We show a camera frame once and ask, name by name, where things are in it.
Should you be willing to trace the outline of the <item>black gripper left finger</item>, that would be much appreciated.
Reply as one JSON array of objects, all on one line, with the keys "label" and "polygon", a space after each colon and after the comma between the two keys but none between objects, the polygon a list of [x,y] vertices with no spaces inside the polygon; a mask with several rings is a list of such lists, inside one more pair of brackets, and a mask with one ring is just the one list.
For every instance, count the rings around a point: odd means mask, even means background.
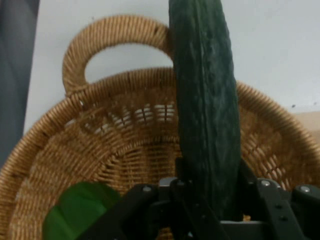
[{"label": "black gripper left finger", "polygon": [[137,184],[81,235],[81,240],[155,240],[170,228],[175,240],[228,240],[222,224],[194,188],[191,168],[178,157],[176,177]]}]

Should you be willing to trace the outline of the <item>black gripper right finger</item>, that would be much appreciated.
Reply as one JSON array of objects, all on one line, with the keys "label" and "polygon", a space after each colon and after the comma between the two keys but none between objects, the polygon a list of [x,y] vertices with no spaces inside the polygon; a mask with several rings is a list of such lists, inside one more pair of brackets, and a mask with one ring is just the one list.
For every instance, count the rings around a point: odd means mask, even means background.
[{"label": "black gripper right finger", "polygon": [[239,167],[239,201],[252,221],[266,225],[267,240],[318,240],[320,189],[299,184],[288,191],[270,178],[256,177],[242,160]]}]

